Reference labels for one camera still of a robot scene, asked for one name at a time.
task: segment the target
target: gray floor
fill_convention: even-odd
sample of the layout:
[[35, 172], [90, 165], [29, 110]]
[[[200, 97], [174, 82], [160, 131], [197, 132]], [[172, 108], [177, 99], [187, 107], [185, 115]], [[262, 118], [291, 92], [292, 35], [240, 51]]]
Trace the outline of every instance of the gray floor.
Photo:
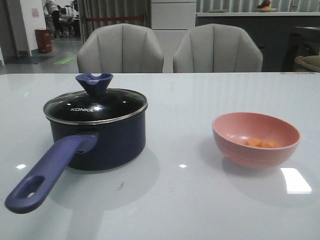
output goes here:
[[52, 51], [38, 53], [34, 51], [32, 56], [51, 57], [38, 64], [5, 64], [0, 65], [0, 75], [3, 74], [33, 74], [33, 73], [78, 73], [77, 60], [67, 64], [55, 64], [65, 58], [76, 58], [82, 46], [80, 37], [63, 37], [52, 39]]

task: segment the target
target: red trash bin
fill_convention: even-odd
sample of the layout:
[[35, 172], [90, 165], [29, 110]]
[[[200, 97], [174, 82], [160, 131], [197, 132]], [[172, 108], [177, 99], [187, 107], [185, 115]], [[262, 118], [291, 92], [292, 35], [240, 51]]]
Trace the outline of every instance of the red trash bin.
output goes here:
[[52, 51], [50, 30], [49, 29], [36, 29], [35, 39], [38, 46], [39, 53], [49, 53]]

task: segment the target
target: handle hole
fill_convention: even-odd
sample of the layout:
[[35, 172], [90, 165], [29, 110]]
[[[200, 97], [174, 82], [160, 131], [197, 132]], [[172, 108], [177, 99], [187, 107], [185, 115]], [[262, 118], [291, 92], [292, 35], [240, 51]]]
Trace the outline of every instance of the handle hole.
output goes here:
[[25, 180], [22, 188], [17, 193], [16, 197], [18, 199], [26, 199], [32, 197], [40, 185], [44, 182], [44, 176], [32, 176]]

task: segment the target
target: bowl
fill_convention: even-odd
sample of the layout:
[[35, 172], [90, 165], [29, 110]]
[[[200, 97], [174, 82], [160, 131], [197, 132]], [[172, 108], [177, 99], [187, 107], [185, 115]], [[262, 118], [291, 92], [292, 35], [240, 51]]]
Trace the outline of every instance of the bowl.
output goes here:
[[[219, 150], [233, 162], [253, 169], [278, 166], [296, 150], [301, 134], [290, 123], [255, 112], [230, 112], [212, 122], [213, 136]], [[276, 140], [275, 148], [246, 145], [248, 139]]]

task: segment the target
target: pot handle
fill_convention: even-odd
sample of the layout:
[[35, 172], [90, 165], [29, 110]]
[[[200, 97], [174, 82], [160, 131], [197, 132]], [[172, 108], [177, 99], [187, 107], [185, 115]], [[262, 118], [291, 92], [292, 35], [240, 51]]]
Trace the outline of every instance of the pot handle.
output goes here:
[[76, 152], [90, 151], [97, 140], [95, 135], [70, 135], [56, 141], [7, 196], [6, 208], [16, 214], [38, 208]]

